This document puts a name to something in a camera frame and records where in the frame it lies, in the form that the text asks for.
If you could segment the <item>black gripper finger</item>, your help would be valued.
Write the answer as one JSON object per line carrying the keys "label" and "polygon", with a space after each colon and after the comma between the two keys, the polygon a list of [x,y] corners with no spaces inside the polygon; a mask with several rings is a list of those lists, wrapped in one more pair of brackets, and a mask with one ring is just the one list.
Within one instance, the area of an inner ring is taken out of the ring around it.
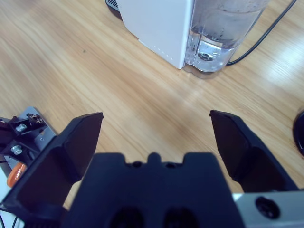
{"label": "black gripper finger", "polygon": [[63,215],[63,204],[95,153],[102,113],[74,118],[28,166],[4,198],[15,215]]}
{"label": "black gripper finger", "polygon": [[239,117],[209,113],[218,152],[232,180],[244,192],[294,191],[299,188],[262,140]]}

